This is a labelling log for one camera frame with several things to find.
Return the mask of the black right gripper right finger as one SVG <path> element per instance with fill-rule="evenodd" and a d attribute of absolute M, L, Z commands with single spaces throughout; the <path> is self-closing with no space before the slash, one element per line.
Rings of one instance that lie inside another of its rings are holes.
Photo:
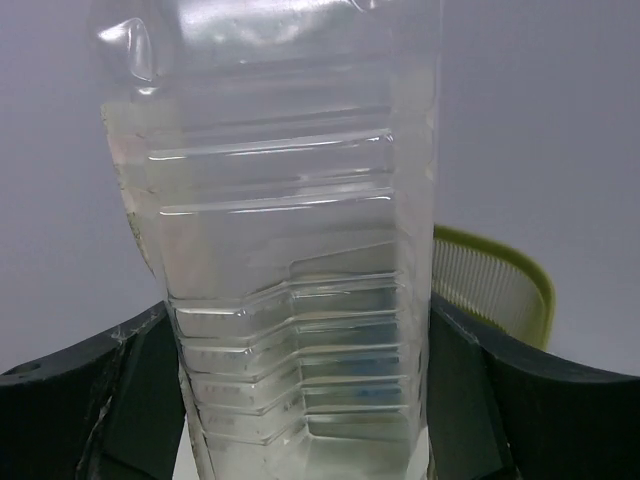
<path fill-rule="evenodd" d="M 639 379 L 431 300 L 426 412 L 440 479 L 636 479 Z"/>

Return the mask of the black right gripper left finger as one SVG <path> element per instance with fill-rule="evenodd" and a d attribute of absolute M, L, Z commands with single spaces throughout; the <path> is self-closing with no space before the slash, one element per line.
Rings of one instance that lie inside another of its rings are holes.
<path fill-rule="evenodd" d="M 165 306 L 1 375 L 4 479 L 170 479 L 184 426 Z"/>

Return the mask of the large ribbed clear bottle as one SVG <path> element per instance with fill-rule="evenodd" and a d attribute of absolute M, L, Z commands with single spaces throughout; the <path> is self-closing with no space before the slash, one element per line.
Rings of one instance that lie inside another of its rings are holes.
<path fill-rule="evenodd" d="M 442 8 L 96 1 L 204 479 L 424 479 Z"/>

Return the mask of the olive green mesh bin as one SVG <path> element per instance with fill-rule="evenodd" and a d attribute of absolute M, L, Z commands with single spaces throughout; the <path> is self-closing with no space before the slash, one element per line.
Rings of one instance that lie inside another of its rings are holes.
<path fill-rule="evenodd" d="M 547 348 L 555 288 L 519 250 L 452 227 L 434 227 L 432 289 L 472 317 L 534 348 Z"/>

